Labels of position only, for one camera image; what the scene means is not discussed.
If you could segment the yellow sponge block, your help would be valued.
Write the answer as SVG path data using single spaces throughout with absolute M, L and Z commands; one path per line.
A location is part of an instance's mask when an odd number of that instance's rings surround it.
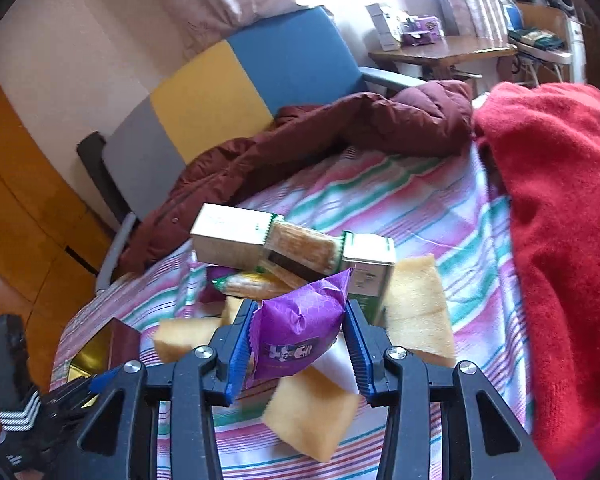
M 161 320 L 152 341 L 160 362 L 178 361 L 199 346 L 206 346 L 221 327 L 220 318 L 168 318 Z
M 355 419 L 360 402 L 357 393 L 308 367 L 279 379 L 262 422 L 297 452 L 326 463 Z
M 433 255 L 406 258 L 394 266 L 385 294 L 385 319 L 395 346 L 429 364 L 455 365 L 452 324 Z

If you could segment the yellow sponge block front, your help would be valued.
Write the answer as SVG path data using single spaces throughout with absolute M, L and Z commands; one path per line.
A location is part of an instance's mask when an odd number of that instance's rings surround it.
M 279 379 L 262 422 L 297 452 L 326 463 L 355 419 L 360 402 L 357 393 L 308 367 Z

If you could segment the green yellow cracker packet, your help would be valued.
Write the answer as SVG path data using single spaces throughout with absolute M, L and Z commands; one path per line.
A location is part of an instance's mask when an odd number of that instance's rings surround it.
M 268 300 L 291 292 L 292 288 L 275 275 L 259 272 L 238 272 L 212 281 L 225 296 L 252 300 Z

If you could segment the purple snack packet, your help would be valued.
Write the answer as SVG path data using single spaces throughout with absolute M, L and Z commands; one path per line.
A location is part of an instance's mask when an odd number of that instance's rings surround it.
M 312 366 L 347 392 L 358 392 L 346 348 L 338 341 L 350 276 L 345 270 L 260 303 L 249 326 L 248 386 Z

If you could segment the green white small box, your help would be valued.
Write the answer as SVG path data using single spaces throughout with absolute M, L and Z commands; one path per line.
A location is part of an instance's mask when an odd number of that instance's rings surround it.
M 377 325 L 384 297 L 396 264 L 396 248 L 390 237 L 342 232 L 339 270 L 351 269 L 348 297 L 360 305 L 367 322 Z

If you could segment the long cracker box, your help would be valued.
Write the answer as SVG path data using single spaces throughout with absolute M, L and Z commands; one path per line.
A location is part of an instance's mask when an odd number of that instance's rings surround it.
M 198 261 L 270 272 L 291 287 L 336 273 L 343 242 L 280 214 L 215 204 L 202 206 L 189 235 Z

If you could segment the wooden wardrobe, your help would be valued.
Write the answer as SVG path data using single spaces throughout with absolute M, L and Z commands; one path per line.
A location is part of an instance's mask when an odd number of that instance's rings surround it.
M 0 85 L 0 314 L 22 317 L 30 371 L 50 385 L 70 318 L 94 296 L 112 232 L 53 168 Z

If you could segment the black rolled mat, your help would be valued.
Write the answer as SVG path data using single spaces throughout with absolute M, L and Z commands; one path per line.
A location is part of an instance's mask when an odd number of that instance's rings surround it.
M 105 166 L 102 153 L 106 144 L 107 141 L 104 136 L 94 131 L 88 134 L 76 146 L 76 154 L 78 154 L 88 176 L 96 186 L 100 197 L 114 214 L 114 218 L 120 224 L 123 224 L 126 221 L 126 217 L 131 213 L 131 208 L 123 198 L 109 170 Z

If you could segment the maroon puffer jacket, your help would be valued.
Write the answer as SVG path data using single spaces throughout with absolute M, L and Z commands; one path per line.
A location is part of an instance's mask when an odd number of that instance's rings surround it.
M 460 154 L 471 134 L 471 99 L 468 84 L 450 79 L 391 98 L 360 92 L 322 106 L 285 106 L 255 136 L 225 141 L 190 162 L 135 230 L 119 266 L 144 273 L 185 243 L 203 204 L 237 205 L 349 146 L 413 157 Z

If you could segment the red fleece blanket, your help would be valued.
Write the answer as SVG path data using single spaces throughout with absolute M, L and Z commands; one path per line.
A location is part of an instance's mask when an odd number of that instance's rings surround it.
M 510 198 L 533 439 L 557 466 L 600 421 L 600 90 L 503 82 L 474 129 Z

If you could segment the wooden side table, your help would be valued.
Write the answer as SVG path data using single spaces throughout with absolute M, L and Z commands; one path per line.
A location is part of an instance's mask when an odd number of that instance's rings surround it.
M 411 64 L 428 67 L 436 79 L 449 79 L 452 77 L 452 68 L 457 64 L 488 58 L 510 58 L 516 53 L 516 46 L 506 40 L 449 36 L 434 44 L 400 47 L 392 51 L 370 51 L 367 55 L 380 67 L 389 63 Z

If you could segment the white carton on table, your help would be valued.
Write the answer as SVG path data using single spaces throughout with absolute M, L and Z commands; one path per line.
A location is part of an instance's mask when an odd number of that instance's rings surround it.
M 393 11 L 390 6 L 372 3 L 366 6 L 378 35 L 381 49 L 384 51 L 399 50 L 402 46 L 401 14 Z

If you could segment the purple tissue box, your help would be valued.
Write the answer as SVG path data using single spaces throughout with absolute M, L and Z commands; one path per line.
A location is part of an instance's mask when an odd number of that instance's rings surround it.
M 435 44 L 443 37 L 441 22 L 434 15 L 410 15 L 401 24 L 401 44 L 407 47 Z

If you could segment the grey yellow blue chair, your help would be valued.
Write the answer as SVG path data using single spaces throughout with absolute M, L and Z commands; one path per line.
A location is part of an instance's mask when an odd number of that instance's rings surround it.
M 208 48 L 164 80 L 104 136 L 104 163 L 131 213 L 96 278 L 112 274 L 135 223 L 168 197 L 196 156 L 265 129 L 291 104 L 328 104 L 369 84 L 400 91 L 419 79 L 362 67 L 322 8 L 266 18 Z

